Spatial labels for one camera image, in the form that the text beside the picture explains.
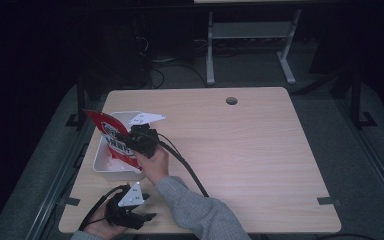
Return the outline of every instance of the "hand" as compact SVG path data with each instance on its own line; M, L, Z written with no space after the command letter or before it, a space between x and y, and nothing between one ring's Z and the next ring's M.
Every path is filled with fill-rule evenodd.
M168 175L168 153L160 145L156 146L154 156L151 158L133 152L142 166L145 176L152 184L156 185L163 177Z
M89 222L97 221L105 217L105 209L107 205L107 201L105 201L96 212L92 215ZM126 227L122 226L112 226L108 223L106 219L102 219L100 221L88 224L83 231L93 234L102 239L113 239L115 236L120 235L124 231L126 231Z

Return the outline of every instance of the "person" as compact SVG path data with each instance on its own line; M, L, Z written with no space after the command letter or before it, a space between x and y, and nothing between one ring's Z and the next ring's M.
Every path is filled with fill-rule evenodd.
M157 145L154 156L149 159L137 152L135 156L179 227L191 230L199 239L250 239L226 204L190 191L182 179L169 175L168 153L161 146ZM104 214L105 203L90 221L102 219ZM87 225L83 231L76 231L71 240L112 239L126 230L126 227L112 226L102 220Z

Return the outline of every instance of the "wrist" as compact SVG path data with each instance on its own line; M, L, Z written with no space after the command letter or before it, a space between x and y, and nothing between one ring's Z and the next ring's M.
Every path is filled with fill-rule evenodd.
M102 228L100 228L98 226L94 226L94 224L90 224L90 225L86 226L83 231L87 232L89 234L92 234L96 237L99 237L101 239L104 239L104 240L110 240L114 237L114 236L110 235L110 231L102 231Z
M152 179L149 179L151 181L151 183L155 186L158 184L158 182L161 181L161 179L163 179L165 176L168 176L168 174L163 174L163 175L158 175L158 176L154 176Z

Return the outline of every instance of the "metal stand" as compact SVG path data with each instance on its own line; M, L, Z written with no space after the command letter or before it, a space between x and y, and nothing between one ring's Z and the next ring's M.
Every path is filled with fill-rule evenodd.
M282 66L286 80L289 84L295 84L295 78L289 67L287 56L295 35L301 10L295 11L292 21L285 22L232 22L214 23L213 13L209 13L208 20L208 53L207 53L207 84L214 85L213 65L213 39L232 38L286 38L286 43L281 52L278 52L280 65Z

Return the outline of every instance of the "table top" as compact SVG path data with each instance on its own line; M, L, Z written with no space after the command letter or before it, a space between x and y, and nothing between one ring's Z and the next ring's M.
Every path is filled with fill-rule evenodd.
M238 100L226 103L228 97ZM152 127L189 162L211 197L225 202L248 233L337 232L341 223L287 91L283 88L209 88L113 91L105 113L142 111L167 115ZM125 182L107 182L94 172L100 140L95 130L59 229L74 232L98 199ZM170 156L170 175L198 187L183 165ZM172 220L154 186L141 180L151 197L137 213L157 213L130 233L188 233Z

